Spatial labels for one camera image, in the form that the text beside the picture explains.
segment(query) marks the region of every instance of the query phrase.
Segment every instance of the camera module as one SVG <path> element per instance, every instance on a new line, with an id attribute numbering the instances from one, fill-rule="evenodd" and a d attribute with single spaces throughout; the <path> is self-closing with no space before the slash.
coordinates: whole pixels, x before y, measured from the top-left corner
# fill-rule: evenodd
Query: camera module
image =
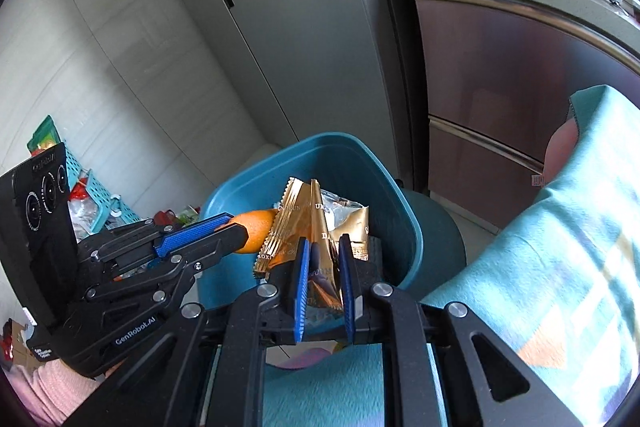
<path id="1" fill-rule="evenodd" d="M 50 172 L 42 179 L 42 201 L 46 211 L 52 213 L 56 207 L 56 182 Z"/>
<path id="2" fill-rule="evenodd" d="M 39 229 L 42 215 L 40 213 L 40 200 L 35 192 L 30 192 L 26 203 L 27 223 L 34 232 Z"/>
<path id="3" fill-rule="evenodd" d="M 63 165 L 58 167 L 58 190 L 61 194 L 64 194 L 66 190 L 66 171 Z"/>

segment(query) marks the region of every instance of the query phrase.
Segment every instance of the blue gripper pad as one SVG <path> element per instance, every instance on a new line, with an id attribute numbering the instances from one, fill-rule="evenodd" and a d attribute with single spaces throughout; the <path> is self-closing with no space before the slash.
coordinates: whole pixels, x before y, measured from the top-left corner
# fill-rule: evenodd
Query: blue gripper pad
<path id="1" fill-rule="evenodd" d="M 302 256 L 302 263 L 300 265 L 300 277 L 298 278 L 298 287 L 296 288 L 296 300 L 293 313 L 293 338 L 297 343 L 302 342 L 302 335 L 305 332 L 306 291 L 308 287 L 310 255 L 308 240 L 305 239 L 302 252 L 299 251 L 298 255 Z"/>
<path id="2" fill-rule="evenodd" d="M 350 344 L 353 344 L 356 327 L 355 303 L 353 302 L 353 289 L 351 288 L 351 275 L 349 273 L 347 255 L 343 251 L 342 242 L 340 242 L 338 263 L 340 265 L 340 286 L 342 290 L 342 305 L 344 307 L 344 328 L 347 330 L 347 340 Z"/>
<path id="3" fill-rule="evenodd" d="M 184 247 L 185 245 L 202 239 L 213 233 L 217 227 L 226 225 L 232 217 L 231 214 L 227 213 L 218 214 L 204 221 L 193 223 L 193 225 L 189 225 L 177 232 L 165 235 L 160 246 L 156 247 L 158 257 L 166 257 L 172 251 L 177 250 L 177 248 Z"/>

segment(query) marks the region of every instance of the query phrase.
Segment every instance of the light blue blanket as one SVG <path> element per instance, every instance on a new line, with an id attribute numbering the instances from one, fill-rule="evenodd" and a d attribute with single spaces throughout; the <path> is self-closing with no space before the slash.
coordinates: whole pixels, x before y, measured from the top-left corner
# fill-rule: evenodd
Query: light blue blanket
<path id="1" fill-rule="evenodd" d="M 424 301 L 466 302 L 584 425 L 638 376 L 640 111 L 611 87 L 572 96 L 578 145 L 471 266 Z M 267 372 L 264 425 L 383 425 L 379 346 Z"/>

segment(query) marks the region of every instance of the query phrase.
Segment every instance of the screw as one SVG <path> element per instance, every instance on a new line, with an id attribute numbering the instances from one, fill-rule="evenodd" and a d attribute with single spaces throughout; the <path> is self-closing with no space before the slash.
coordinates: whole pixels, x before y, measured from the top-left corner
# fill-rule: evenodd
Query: screw
<path id="1" fill-rule="evenodd" d="M 185 304 L 182 307 L 182 311 L 180 311 L 180 313 L 185 319 L 196 319 L 198 316 L 200 316 L 201 310 L 202 308 L 199 304 L 192 302 L 189 304 Z"/>
<path id="2" fill-rule="evenodd" d="M 449 313 L 454 317 L 461 319 L 462 317 L 466 317 L 466 306 L 462 302 L 452 302 L 448 307 Z"/>
<path id="3" fill-rule="evenodd" d="M 258 295 L 260 297 L 273 297 L 278 293 L 278 289 L 273 284 L 260 284 L 258 286 Z"/>
<path id="4" fill-rule="evenodd" d="M 388 297 L 394 292 L 392 286 L 386 282 L 376 282 L 371 289 L 373 290 L 373 293 L 380 297 Z"/>

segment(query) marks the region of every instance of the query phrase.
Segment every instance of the pink sleeve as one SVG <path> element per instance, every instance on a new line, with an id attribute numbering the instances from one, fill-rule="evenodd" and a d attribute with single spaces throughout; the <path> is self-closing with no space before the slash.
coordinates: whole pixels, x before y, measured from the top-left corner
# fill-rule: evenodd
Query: pink sleeve
<path id="1" fill-rule="evenodd" d="M 58 426 L 64 422 L 98 383 L 81 377 L 61 360 L 47 362 L 30 375 L 14 365 L 6 376 L 18 397 L 39 426 Z"/>
<path id="2" fill-rule="evenodd" d="M 570 118 L 554 133 L 546 146 L 545 168 L 542 173 L 545 184 L 553 181 L 562 170 L 577 143 L 578 126 L 574 118 Z"/>

